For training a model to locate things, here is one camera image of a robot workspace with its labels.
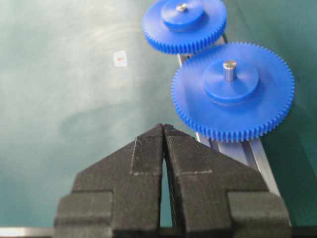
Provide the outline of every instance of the gear teeth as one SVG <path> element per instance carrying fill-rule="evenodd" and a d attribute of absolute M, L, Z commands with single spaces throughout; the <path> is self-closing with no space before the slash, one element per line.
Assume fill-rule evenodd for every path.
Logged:
<path fill-rule="evenodd" d="M 161 51 L 166 54 L 192 54 L 194 52 L 201 51 L 202 49 L 206 48 L 207 46 L 211 45 L 212 43 L 216 42 L 224 33 L 226 27 L 226 18 L 227 18 L 227 11 L 225 5 L 222 1 L 220 1 L 223 5 L 223 13 L 222 13 L 222 20 L 220 26 L 210 32 L 210 29 L 206 29 L 208 34 L 206 36 L 202 36 L 200 39 L 197 39 L 194 42 L 189 43 L 178 43 L 178 44 L 169 44 L 163 43 L 156 40 L 150 33 L 146 30 L 145 27 L 145 20 L 147 19 L 147 15 L 150 12 L 150 7 L 148 11 L 145 13 L 143 20 L 142 20 L 142 30 L 144 36 L 148 43 L 156 50 Z"/>
<path fill-rule="evenodd" d="M 179 72 L 181 70 L 181 68 L 179 68 L 174 76 L 173 82 L 172 82 L 172 89 L 171 89 L 171 94 L 172 94 L 172 100 L 176 109 L 177 114 L 182 118 L 182 120 L 184 121 L 184 123 L 189 126 L 190 128 L 192 128 L 194 131 L 200 133 L 201 135 L 207 137 L 207 138 L 211 138 L 211 140 L 216 140 L 216 141 L 221 141 L 221 142 L 243 142 L 245 140 L 252 140 L 254 138 L 258 138 L 259 136 L 263 136 L 269 132 L 271 132 L 273 129 L 275 129 L 287 116 L 287 114 L 290 111 L 292 102 L 293 102 L 293 98 L 294 98 L 294 93 L 295 93 L 295 81 L 294 81 L 294 77 L 293 74 L 290 70 L 290 67 L 288 66 L 288 64 L 277 54 L 275 54 L 274 52 L 272 52 L 271 50 L 266 49 L 265 47 L 262 46 L 257 46 L 255 44 L 252 43 L 244 43 L 244 42 L 233 42 L 233 43 L 228 43 L 227 45 L 234 45 L 234 44 L 243 44 L 243 45 L 249 45 L 252 47 L 257 47 L 257 48 L 261 48 L 269 53 L 271 53 L 272 55 L 276 56 L 286 67 L 287 72 L 289 74 L 290 80 L 291 80 L 291 90 L 290 90 L 290 95 L 289 95 L 289 99 L 287 101 L 287 103 L 285 104 L 285 106 L 283 107 L 283 109 L 277 113 L 276 116 L 274 116 L 272 119 L 268 120 L 267 122 L 263 123 L 262 125 L 256 126 L 253 129 L 250 130 L 243 130 L 243 131 L 219 131 L 219 130 L 215 130 L 213 128 L 209 128 L 209 127 L 205 127 L 205 126 L 200 126 L 198 123 L 195 123 L 194 121 L 190 120 L 187 116 L 186 119 L 184 119 L 184 113 L 181 111 L 177 100 L 175 98 L 175 91 L 174 91 L 174 87 L 175 87 L 175 81 L 179 75 Z M 213 54 L 218 54 L 220 52 L 221 49 L 217 49 L 216 51 L 213 52 Z M 188 60 L 186 60 L 183 63 L 183 67 L 190 67 L 193 66 L 195 67 L 196 64 L 200 63 L 200 60 L 202 60 L 202 62 L 208 60 L 208 59 L 194 59 L 194 58 L 189 58 Z"/>

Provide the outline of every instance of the white sticker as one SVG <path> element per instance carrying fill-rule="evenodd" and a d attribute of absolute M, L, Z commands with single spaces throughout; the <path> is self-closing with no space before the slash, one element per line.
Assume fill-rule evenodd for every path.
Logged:
<path fill-rule="evenodd" d="M 113 62 L 116 67 L 127 67 L 127 54 L 125 51 L 113 53 Z"/>

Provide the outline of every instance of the metal shaft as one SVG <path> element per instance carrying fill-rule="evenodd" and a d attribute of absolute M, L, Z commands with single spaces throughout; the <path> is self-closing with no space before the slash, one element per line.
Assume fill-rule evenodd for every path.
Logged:
<path fill-rule="evenodd" d="M 186 11 L 187 10 L 187 4 L 186 3 L 178 4 L 177 7 L 176 7 L 176 10 L 179 11 L 179 12 Z"/>
<path fill-rule="evenodd" d="M 236 77 L 237 63 L 234 60 L 226 60 L 223 63 L 224 79 L 228 82 L 232 82 Z"/>

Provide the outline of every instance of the green table surface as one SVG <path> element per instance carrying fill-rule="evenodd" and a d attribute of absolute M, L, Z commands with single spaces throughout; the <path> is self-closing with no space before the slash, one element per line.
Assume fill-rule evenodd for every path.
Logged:
<path fill-rule="evenodd" d="M 176 56 L 143 38 L 153 2 L 0 1 L 0 226 L 51 227 L 77 172 L 156 123 L 193 135 L 171 102 Z M 271 48 L 294 72 L 290 116 L 262 141 L 293 224 L 316 225 L 317 1 L 225 3 L 228 40 Z M 121 50 L 127 67 L 113 64 Z M 166 176 L 162 191 L 171 226 Z"/>
<path fill-rule="evenodd" d="M 280 55 L 295 79 L 285 121 L 262 143 L 294 226 L 317 226 L 317 1 L 225 0 L 228 41 Z"/>

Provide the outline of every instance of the blue gear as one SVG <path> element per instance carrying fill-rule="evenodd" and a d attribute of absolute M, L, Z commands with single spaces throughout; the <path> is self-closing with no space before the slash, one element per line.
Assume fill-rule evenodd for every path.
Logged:
<path fill-rule="evenodd" d="M 179 4 L 187 4 L 183 12 Z M 224 32 L 226 8 L 221 0 L 159 0 L 143 17 L 143 33 L 155 49 L 188 54 L 214 43 Z"/>
<path fill-rule="evenodd" d="M 223 62 L 235 60 L 236 78 L 224 80 Z M 286 117 L 294 96 L 288 65 L 270 50 L 229 43 L 188 59 L 171 93 L 178 115 L 194 131 L 217 141 L 244 141 L 268 133 Z"/>

